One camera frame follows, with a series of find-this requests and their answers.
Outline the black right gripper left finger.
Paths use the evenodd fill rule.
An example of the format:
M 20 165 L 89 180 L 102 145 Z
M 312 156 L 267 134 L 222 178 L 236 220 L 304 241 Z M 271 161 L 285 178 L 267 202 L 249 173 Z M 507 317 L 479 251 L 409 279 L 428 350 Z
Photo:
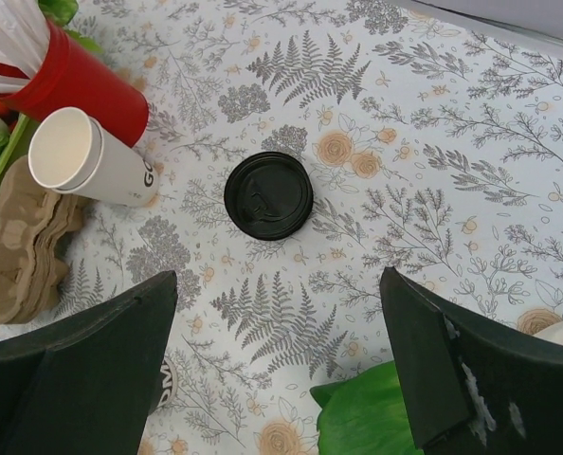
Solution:
M 176 303 L 165 271 L 0 341 L 0 454 L 136 454 Z

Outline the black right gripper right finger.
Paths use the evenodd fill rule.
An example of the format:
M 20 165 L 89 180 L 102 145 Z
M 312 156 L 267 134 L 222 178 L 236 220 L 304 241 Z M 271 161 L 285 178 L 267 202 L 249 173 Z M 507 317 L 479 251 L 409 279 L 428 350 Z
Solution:
M 426 454 L 563 454 L 563 346 L 385 268 L 380 295 L 415 445 Z

